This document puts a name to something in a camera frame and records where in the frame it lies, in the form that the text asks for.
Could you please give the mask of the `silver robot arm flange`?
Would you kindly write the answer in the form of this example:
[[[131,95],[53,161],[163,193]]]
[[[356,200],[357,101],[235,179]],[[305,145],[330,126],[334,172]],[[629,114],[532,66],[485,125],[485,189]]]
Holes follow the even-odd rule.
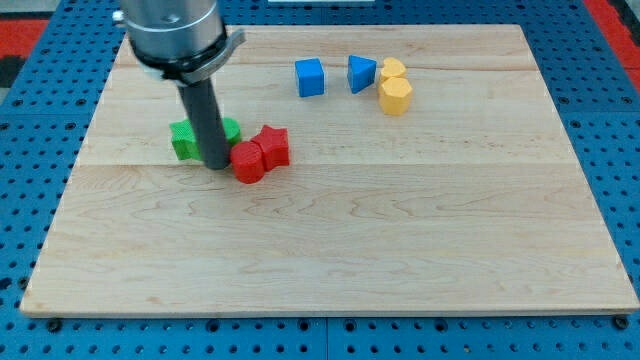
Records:
[[[246,41],[227,31],[217,0],[120,0],[112,21],[144,67],[182,86],[211,77]]]

